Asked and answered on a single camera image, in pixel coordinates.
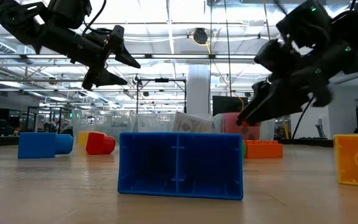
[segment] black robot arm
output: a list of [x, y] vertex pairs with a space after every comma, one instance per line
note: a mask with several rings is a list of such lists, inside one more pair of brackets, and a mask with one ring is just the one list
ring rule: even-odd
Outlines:
[[[240, 113], [238, 124], [302, 112], [308, 101], [324, 107], [332, 100], [329, 79], [341, 71], [358, 72], [358, 3], [331, 18], [317, 0], [307, 0], [276, 26], [283, 41], [268, 41], [255, 57], [272, 74], [254, 84], [254, 99]], [[312, 51], [300, 55], [293, 43]]]
[[82, 25], [91, 14], [90, 0], [51, 0], [48, 7], [42, 2], [20, 5], [15, 0], [0, 0], [0, 24], [20, 42], [33, 46], [37, 54], [47, 47], [89, 67], [83, 88], [126, 85], [127, 81], [106, 70], [110, 54], [126, 65], [140, 68], [139, 63], [124, 46], [124, 28], [77, 34], [72, 29]]

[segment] blue plastic block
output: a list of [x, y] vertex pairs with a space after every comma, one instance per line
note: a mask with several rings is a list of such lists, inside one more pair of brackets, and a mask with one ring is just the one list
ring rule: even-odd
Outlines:
[[20, 133], [18, 159], [54, 158], [55, 133]]
[[118, 192], [242, 200], [240, 134], [122, 133]]
[[56, 155], [68, 155], [73, 150], [73, 137], [69, 134], [56, 135]]

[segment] orange toy block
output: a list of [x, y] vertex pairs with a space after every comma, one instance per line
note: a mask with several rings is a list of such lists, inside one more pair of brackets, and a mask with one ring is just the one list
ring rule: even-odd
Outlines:
[[283, 145], [278, 141], [246, 141], [247, 159], [282, 158]]
[[336, 135], [338, 182], [358, 185], [358, 134]]

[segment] red toy block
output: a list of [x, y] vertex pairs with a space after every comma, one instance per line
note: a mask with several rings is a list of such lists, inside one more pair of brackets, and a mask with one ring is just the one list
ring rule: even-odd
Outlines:
[[241, 134], [242, 140], [256, 140], [260, 137], [259, 124], [250, 126], [245, 121], [241, 126], [237, 125], [239, 113], [224, 113], [222, 119], [221, 132], [226, 134]]
[[116, 140], [113, 137], [105, 136], [103, 143], [104, 154], [111, 154], [116, 148]]
[[113, 137], [101, 133], [89, 133], [86, 143], [86, 152], [89, 155], [110, 154], [116, 147], [116, 140]]

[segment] wooden table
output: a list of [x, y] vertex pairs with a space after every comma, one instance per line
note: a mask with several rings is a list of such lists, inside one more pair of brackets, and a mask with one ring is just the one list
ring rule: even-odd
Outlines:
[[358, 223], [358, 187], [337, 183], [330, 148], [248, 160], [242, 202], [119, 195], [119, 151], [18, 161], [16, 148], [0, 147], [0, 223]]

